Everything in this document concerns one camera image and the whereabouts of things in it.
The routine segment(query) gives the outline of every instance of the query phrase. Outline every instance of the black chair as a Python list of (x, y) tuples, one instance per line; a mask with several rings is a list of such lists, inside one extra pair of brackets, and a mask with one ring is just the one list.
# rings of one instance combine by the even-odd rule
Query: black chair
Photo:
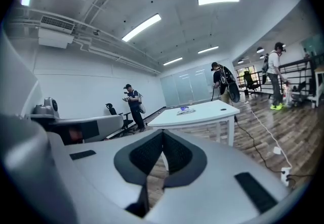
[(253, 90), (254, 96), (256, 96), (255, 89), (259, 88), (261, 85), (257, 80), (252, 80), (251, 74), (248, 71), (244, 71), (244, 80), (247, 83), (247, 89)]
[[(116, 110), (115, 110), (115, 108), (113, 108), (112, 104), (106, 104), (106, 107), (108, 108), (108, 110), (109, 110), (109, 112), (110, 112), (111, 115), (117, 115)], [(134, 128), (128, 129), (128, 125), (130, 125), (133, 122), (133, 120), (129, 120), (128, 119), (128, 115), (129, 114), (130, 114), (130, 112), (124, 114), (124, 116), (126, 116), (126, 120), (124, 120), (124, 124), (123, 124), (124, 131), (121, 134), (121, 137), (124, 136), (125, 133), (135, 134)]]

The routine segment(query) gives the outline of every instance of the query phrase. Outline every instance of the shoe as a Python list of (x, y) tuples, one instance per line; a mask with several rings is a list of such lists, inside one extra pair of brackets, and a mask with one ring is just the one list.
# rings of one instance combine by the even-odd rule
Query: shoe
[(278, 106), (276, 106), (275, 110), (279, 111), (282, 109), (282, 104), (279, 104)]

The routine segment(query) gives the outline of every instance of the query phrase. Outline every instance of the white desk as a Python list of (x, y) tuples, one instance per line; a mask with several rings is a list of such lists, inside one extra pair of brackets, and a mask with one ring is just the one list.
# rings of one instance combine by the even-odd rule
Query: white desk
[[(180, 108), (165, 110), (157, 118), (152, 120), (148, 126), (153, 129), (175, 129), (184, 127), (200, 126), (205, 124), (216, 123), (216, 138), (220, 141), (220, 123), (227, 121), (227, 140), (228, 145), (233, 146), (234, 142), (234, 115), (239, 110), (220, 100), (189, 106), (195, 109), (194, 113), (177, 115)], [(163, 162), (168, 168), (167, 160), (162, 153)]]
[[(324, 66), (320, 66), (314, 70), (315, 72), (315, 81), (316, 81), (316, 107), (318, 107), (318, 100), (324, 89)], [(322, 75), (322, 84), (319, 85), (318, 75)]]

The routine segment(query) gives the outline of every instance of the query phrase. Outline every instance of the black shirt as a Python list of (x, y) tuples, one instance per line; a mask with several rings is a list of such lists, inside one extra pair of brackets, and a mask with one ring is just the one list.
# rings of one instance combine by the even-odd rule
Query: black shirt
[(214, 73), (214, 83), (219, 82), (220, 93), (221, 95), (224, 94), (227, 84), (222, 84), (221, 82), (221, 72), (220, 70), (216, 70)]
[[(132, 92), (128, 93), (127, 95), (131, 98), (135, 98), (135, 97), (138, 97), (138, 92), (133, 90)], [(136, 108), (139, 106), (139, 102), (138, 101), (129, 101), (128, 105), (130, 106), (130, 108)]]

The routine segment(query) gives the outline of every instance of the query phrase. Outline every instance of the khaki pants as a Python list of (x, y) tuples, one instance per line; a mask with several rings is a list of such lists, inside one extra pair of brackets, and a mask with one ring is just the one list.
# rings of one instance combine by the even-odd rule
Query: khaki pants
[(230, 103), (230, 97), (227, 88), (225, 89), (224, 94), (221, 95), (221, 101), (226, 104)]

